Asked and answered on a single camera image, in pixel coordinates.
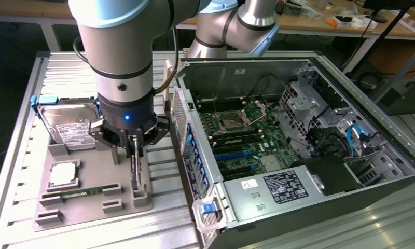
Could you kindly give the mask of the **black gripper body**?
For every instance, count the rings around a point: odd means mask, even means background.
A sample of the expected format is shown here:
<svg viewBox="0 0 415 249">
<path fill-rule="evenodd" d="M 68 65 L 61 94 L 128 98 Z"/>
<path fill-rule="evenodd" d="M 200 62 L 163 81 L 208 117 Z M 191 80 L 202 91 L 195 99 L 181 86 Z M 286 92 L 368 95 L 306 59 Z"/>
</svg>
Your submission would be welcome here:
<svg viewBox="0 0 415 249">
<path fill-rule="evenodd" d="M 128 131 L 141 128 L 147 131 L 156 124 L 151 94 L 132 102 L 112 102 L 100 94 L 97 96 L 103 117 L 115 128 Z"/>
</svg>

